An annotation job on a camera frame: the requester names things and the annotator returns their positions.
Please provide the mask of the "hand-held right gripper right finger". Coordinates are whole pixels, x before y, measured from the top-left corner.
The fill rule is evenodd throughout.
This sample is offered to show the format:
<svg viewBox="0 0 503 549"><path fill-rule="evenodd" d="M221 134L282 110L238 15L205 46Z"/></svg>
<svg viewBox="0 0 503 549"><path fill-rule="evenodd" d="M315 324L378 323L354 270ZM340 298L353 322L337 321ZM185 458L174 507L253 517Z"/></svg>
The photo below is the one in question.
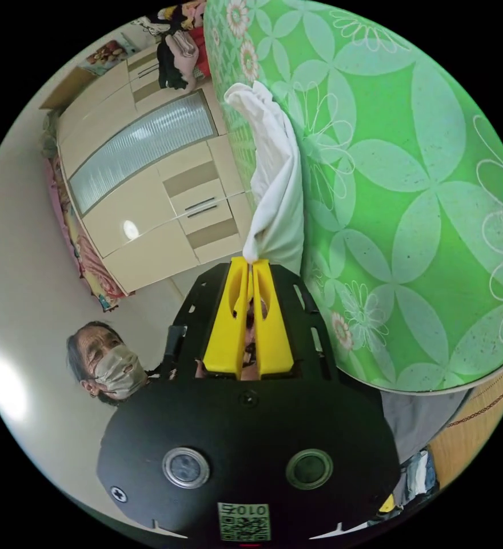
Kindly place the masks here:
<svg viewBox="0 0 503 549"><path fill-rule="evenodd" d="M258 375L261 379L287 376L294 359L268 260L253 264L253 301Z"/></svg>

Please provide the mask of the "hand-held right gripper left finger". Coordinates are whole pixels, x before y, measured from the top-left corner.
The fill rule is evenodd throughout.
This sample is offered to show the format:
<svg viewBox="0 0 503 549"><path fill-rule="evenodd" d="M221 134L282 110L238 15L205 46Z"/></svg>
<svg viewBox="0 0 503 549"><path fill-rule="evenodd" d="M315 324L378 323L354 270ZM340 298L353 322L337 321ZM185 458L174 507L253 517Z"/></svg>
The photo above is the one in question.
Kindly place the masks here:
<svg viewBox="0 0 503 549"><path fill-rule="evenodd" d="M239 380L242 373L249 265L233 257L221 288L217 313L202 359L208 375Z"/></svg>

